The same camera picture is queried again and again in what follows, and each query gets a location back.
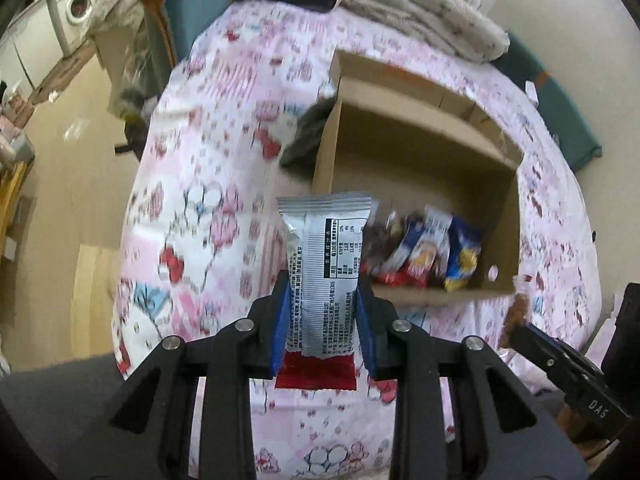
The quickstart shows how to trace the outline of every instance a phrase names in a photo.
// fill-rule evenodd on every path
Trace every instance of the bed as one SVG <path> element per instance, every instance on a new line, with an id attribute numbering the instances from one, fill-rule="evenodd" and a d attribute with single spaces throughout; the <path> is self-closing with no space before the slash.
<path id="1" fill-rule="evenodd" d="M 124 376 L 164 336 L 215 334 L 270 293 L 286 255 L 275 198 L 310 187 L 284 173 L 278 157 L 297 117 L 332 92 L 328 68 L 338 46 L 474 99 L 521 147 L 520 274 L 529 278 L 520 282 L 531 296 L 531 319 L 575 348 L 590 336 L 601 297 L 582 195 L 539 114 L 510 80 L 491 65 L 448 56 L 343 9 L 315 14 L 249 0 L 230 6 L 195 41 L 151 119 L 124 222 L 112 325 Z M 432 335 L 461 340 L 478 334 L 497 348 L 511 300 L 416 305 L 400 314 Z M 519 356 L 504 358 L 532 389 L 545 384 Z M 357 342 L 355 360 L 354 392 L 282 390 L 274 381 L 252 381 L 260 477 L 384 470 L 396 385 L 367 376 Z M 451 434 L 446 391 L 443 398 L 444 431 Z M 197 409 L 194 430 L 197 443 Z"/>

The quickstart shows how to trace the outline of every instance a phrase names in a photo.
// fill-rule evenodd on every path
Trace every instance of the blue snack package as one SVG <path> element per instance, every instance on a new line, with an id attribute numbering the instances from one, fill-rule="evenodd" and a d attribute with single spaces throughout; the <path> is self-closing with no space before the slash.
<path id="1" fill-rule="evenodd" d="M 481 251 L 480 232 L 460 218 L 453 217 L 449 227 L 449 263 L 444 278 L 447 291 L 466 285 L 478 266 Z"/>

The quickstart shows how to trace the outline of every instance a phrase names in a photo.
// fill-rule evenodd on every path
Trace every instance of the cardboard box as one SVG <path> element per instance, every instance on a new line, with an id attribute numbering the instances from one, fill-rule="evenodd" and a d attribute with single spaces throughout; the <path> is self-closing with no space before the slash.
<path id="1" fill-rule="evenodd" d="M 330 75 L 338 99 L 313 192 L 370 191 L 380 210 L 401 214 L 430 204 L 482 232 L 465 290 L 377 285 L 376 295 L 443 304 L 512 294 L 520 254 L 516 144 L 473 101 L 401 68 L 336 50 Z"/>

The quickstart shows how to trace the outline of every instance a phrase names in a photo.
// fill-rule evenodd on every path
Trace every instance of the washing machine door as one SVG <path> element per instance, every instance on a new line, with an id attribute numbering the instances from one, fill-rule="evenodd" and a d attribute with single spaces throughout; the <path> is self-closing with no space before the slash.
<path id="1" fill-rule="evenodd" d="M 71 25 L 80 25 L 91 14 L 93 7 L 92 0 L 67 0 L 66 19 Z"/>

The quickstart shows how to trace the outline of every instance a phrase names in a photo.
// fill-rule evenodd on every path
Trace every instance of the snack package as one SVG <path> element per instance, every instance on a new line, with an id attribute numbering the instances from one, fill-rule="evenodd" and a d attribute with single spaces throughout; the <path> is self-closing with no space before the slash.
<path id="1" fill-rule="evenodd" d="M 424 231 L 404 264 L 404 273 L 415 285 L 442 282 L 449 261 L 451 220 L 451 215 L 434 207 L 424 208 Z"/>
<path id="2" fill-rule="evenodd" d="M 291 287 L 287 351 L 318 358 L 353 352 L 362 229 L 370 208 L 371 197 L 362 193 L 278 199 Z"/>
<path id="3" fill-rule="evenodd" d="M 407 231 L 391 257 L 380 266 L 377 279 L 386 285 L 439 285 L 449 260 L 452 217 L 426 206 L 424 216 L 409 216 Z"/>
<path id="4" fill-rule="evenodd" d="M 379 203 L 371 203 L 371 215 L 362 231 L 362 258 L 360 273 L 378 276 L 380 267 L 385 263 L 402 242 L 404 224 L 398 213 L 391 210 L 384 225 L 376 222 L 374 217 Z"/>
<path id="5" fill-rule="evenodd" d="M 449 228 L 450 255 L 444 288 L 448 291 L 458 290 L 466 285 L 478 266 L 480 257 L 480 233 L 453 217 Z"/>

